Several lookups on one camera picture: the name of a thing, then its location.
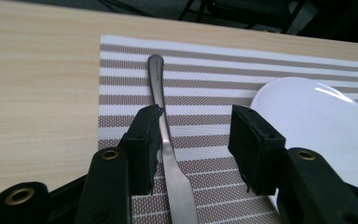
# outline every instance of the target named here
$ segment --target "butter knife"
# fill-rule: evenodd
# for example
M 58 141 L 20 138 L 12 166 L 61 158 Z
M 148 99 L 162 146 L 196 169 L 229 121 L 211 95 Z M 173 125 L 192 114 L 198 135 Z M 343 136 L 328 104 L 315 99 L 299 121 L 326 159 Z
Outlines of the butter knife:
M 163 90 L 164 60 L 159 55 L 152 55 L 148 60 L 148 75 L 154 103 L 163 108 L 159 118 L 162 138 L 162 162 L 164 165 L 165 183 L 167 185 L 173 224 L 199 223 L 196 203 L 190 180 L 179 169 L 173 152 L 170 128 L 167 121 Z

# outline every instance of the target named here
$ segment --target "chair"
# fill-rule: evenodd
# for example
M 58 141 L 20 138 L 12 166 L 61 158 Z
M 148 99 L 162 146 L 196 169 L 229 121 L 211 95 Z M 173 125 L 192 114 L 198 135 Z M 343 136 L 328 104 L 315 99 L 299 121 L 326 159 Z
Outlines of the chair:
M 179 21 L 189 11 L 194 0 L 189 0 L 182 11 Z M 263 24 L 282 29 L 285 33 L 305 0 L 298 0 L 293 13 L 290 12 L 287 0 L 201 0 L 196 21 L 200 22 L 205 8 L 215 17 L 239 21 L 250 26 Z

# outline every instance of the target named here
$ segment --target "striped placemat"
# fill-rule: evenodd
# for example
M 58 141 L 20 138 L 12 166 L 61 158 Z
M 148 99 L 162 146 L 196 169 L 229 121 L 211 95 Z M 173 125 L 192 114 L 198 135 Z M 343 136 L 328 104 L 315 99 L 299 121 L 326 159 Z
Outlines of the striped placemat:
M 227 150 L 231 106 L 250 105 L 280 77 L 315 79 L 358 102 L 358 62 L 104 35 L 99 148 L 116 146 L 137 111 L 152 104 L 146 70 L 152 54 L 164 58 L 172 141 L 200 223 L 280 223 L 268 198 L 246 193 Z M 164 181 L 159 163 L 154 195 L 132 198 L 134 223 L 171 222 Z

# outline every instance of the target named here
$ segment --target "wooden table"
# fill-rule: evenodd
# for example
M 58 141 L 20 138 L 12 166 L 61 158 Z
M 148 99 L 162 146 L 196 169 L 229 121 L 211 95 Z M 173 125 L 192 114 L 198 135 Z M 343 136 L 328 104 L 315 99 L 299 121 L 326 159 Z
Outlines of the wooden table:
M 0 1 L 0 192 L 88 171 L 108 34 L 358 61 L 353 43 Z

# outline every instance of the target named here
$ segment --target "brass screw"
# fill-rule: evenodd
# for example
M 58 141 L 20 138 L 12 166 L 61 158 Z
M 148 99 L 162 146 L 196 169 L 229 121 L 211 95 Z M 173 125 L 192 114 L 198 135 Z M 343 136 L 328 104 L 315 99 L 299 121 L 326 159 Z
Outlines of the brass screw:
M 117 150 L 107 150 L 101 155 L 101 157 L 103 160 L 109 161 L 118 157 L 118 154 Z
M 30 198 L 32 198 L 32 196 L 34 196 L 33 188 L 15 189 L 11 191 L 11 193 L 6 197 L 5 204 L 17 205 L 17 204 L 25 203 Z
M 315 155 L 308 151 L 298 151 L 297 156 L 306 161 L 314 161 L 316 159 Z

